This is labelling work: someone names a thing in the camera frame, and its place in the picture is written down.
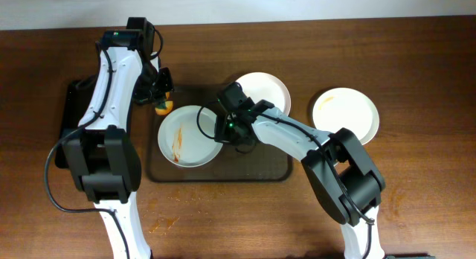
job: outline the black tray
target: black tray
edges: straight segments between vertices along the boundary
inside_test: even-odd
[[[216,100],[222,86],[176,86],[169,100],[174,109],[204,105]],[[221,111],[218,104],[209,107]],[[211,162],[195,168],[182,168],[169,162],[158,148],[158,128],[165,117],[151,112],[150,137],[145,156],[145,171],[154,182],[273,182],[283,181],[292,171],[292,158],[276,147],[258,144],[251,153],[241,154],[235,147],[224,145]]]

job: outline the white plate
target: white plate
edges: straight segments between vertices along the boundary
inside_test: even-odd
[[[243,88],[243,92],[251,97],[253,102],[267,100],[273,103],[286,115],[291,111],[291,95],[281,80],[277,77],[261,72],[254,72],[241,76],[237,82]]]
[[[324,92],[312,109],[312,121],[318,130],[337,132],[345,127],[362,144],[368,143],[379,130],[379,112],[373,102],[354,89],[337,88]]]
[[[198,167],[212,160],[222,149],[203,136],[196,126],[200,106],[184,106],[170,113],[158,129],[158,147],[173,164],[181,167]],[[209,109],[200,113],[200,127],[214,136],[216,115]]]

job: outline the sauce stain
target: sauce stain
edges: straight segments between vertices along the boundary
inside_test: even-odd
[[[181,128],[182,128],[182,125],[180,124],[180,129],[178,129],[178,131],[176,131],[175,137],[173,139],[172,153],[173,153],[173,161],[175,161],[175,162],[179,162],[179,159],[180,159]]]
[[[176,201],[180,201],[180,190],[176,190],[168,199],[174,199]]]
[[[148,206],[147,206],[147,210],[148,210],[148,211],[152,211],[153,209],[155,209],[155,207],[156,207],[156,205],[157,205],[157,202],[158,202],[157,199],[151,199],[151,200],[149,201]]]
[[[329,98],[326,98],[326,100],[324,100],[324,102],[322,102],[321,105],[319,105],[319,110],[322,110],[322,107],[326,104],[326,103],[329,103],[332,99],[334,99],[333,96],[329,97]]]
[[[169,230],[173,226],[173,224],[179,221],[179,219],[180,217],[167,218],[167,230]]]
[[[157,219],[155,223],[152,225],[152,227],[149,229],[149,233],[154,233],[157,228],[161,226],[160,219]]]
[[[405,193],[403,193],[398,187],[390,190],[389,195],[389,207],[390,207],[390,220],[396,221],[400,218],[399,209],[402,206],[402,201],[405,199]]]
[[[167,234],[167,232],[172,228],[172,226],[179,221],[180,217],[173,217],[173,218],[165,218],[165,217],[159,217],[155,223],[150,227],[149,233],[154,233],[158,229],[163,228],[161,230],[161,235]]]

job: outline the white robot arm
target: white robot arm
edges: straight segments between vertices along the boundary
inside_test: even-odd
[[[329,140],[330,132],[320,131],[305,124],[302,124],[288,116],[284,115],[277,107],[267,109],[263,114],[279,118],[282,121],[288,121],[302,129],[325,144]],[[251,125],[258,140],[264,144],[273,145],[285,153],[288,153],[293,158],[301,161],[307,156],[310,150],[318,149],[318,146],[313,141],[310,141],[300,130],[286,125],[282,122],[270,120],[258,115],[256,121]],[[383,249],[379,242],[379,232],[377,229],[377,213],[379,207],[370,207],[365,213],[367,217],[373,219],[374,225],[371,227],[371,243],[370,251],[366,258],[368,259],[382,259],[385,256]],[[351,226],[349,223],[341,225],[342,234],[345,242],[344,256],[346,259],[362,259],[367,251],[368,241],[368,226],[366,222],[359,218],[358,224]]]
[[[161,103],[173,90],[168,69],[159,69],[158,54],[152,54],[155,32],[145,18],[129,18],[126,30],[104,33],[100,71],[80,129],[61,140],[77,189],[97,210],[106,210],[101,217],[116,259],[152,258],[138,215],[141,162],[129,125],[133,101]]]
[[[319,203],[341,224],[345,258],[385,256],[376,226],[385,181],[352,132],[343,128],[332,134],[308,127],[272,103],[255,104],[238,83],[224,88],[218,98],[227,115],[216,119],[215,141],[234,145],[258,141],[300,161]],[[339,176],[334,166],[345,161],[350,166]]]

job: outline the wooden table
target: wooden table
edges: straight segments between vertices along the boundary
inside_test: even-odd
[[[111,258],[98,214],[48,201],[43,164],[57,140],[67,84],[96,72],[105,28],[0,32],[0,258]],[[322,89],[358,89],[379,109],[366,145],[387,182],[379,232],[388,254],[476,257],[476,18],[362,19],[160,27],[177,84],[263,71],[311,124]],[[132,141],[145,154],[147,107]],[[51,169],[59,202],[91,207],[67,170]],[[142,179],[138,209],[157,258],[301,258],[341,254],[340,228],[303,168],[273,184],[158,184]]]

